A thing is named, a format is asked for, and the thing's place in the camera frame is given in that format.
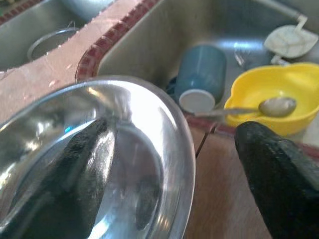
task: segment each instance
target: sink basin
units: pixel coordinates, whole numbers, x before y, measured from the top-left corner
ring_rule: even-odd
[[[60,0],[44,0],[0,25],[0,71],[28,62],[28,49],[36,40],[72,21],[76,27],[86,23]]]
[[[307,29],[319,32],[315,1],[283,2],[309,17]],[[296,22],[252,0],[145,0],[88,49],[79,63],[76,80],[126,74],[165,88],[177,75],[185,50],[208,43],[220,48],[227,58],[223,106],[240,74],[270,63],[273,54],[263,42],[276,27],[285,24]],[[238,65],[235,52],[245,59],[245,69]],[[319,63],[319,44],[294,61]],[[314,131],[319,133],[316,120],[294,139],[319,145]]]

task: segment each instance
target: mug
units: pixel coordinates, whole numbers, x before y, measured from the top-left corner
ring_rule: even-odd
[[[175,96],[186,111],[208,112],[224,94],[226,56],[211,45],[192,47],[184,54],[179,68]]]

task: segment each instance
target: spoon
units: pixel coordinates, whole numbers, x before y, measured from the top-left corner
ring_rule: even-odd
[[[262,101],[258,108],[228,108],[221,110],[213,110],[210,112],[194,113],[196,117],[215,117],[225,115],[241,115],[249,113],[262,113],[268,117],[285,117],[290,115],[297,106],[295,99],[290,97],[273,97]]]

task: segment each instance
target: stainless steel bowl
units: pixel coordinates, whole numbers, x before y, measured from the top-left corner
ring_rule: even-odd
[[[101,77],[48,95],[0,129],[0,224],[32,182],[88,122],[117,119],[115,158],[89,238],[182,238],[195,180],[189,128],[156,86]],[[157,198],[147,210],[147,192]]]
[[[36,60],[37,58],[45,55],[47,52],[57,48],[72,37],[78,30],[79,29],[77,27],[68,27],[42,36],[28,49],[28,60]]]

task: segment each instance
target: kitchen sink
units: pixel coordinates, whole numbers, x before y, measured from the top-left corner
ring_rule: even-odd
[[[44,0],[0,25],[0,71],[28,62],[27,51],[39,38],[68,27],[82,27],[78,17],[60,0]]]
[[[147,3],[146,0],[130,14]],[[316,0],[281,0],[308,16],[305,27],[319,33],[319,5]],[[131,75],[150,81],[165,88],[177,75],[181,57],[186,49],[201,43],[220,48],[227,58],[226,87],[221,107],[230,96],[234,80],[244,71],[270,64],[273,54],[266,50],[263,43],[275,28],[285,24],[297,24],[281,13],[267,8],[253,0],[160,0],[145,10],[144,17],[132,27],[130,21],[121,22],[124,33],[113,46],[103,51],[102,40],[112,41],[112,35],[121,34],[115,26],[104,34],[83,56],[77,72],[77,80],[84,72],[88,76]],[[95,57],[99,49],[103,57]],[[239,66],[235,53],[241,54],[245,67]],[[319,63],[319,44],[305,56],[294,61]],[[304,132],[291,138],[305,143],[319,145],[319,118]]]

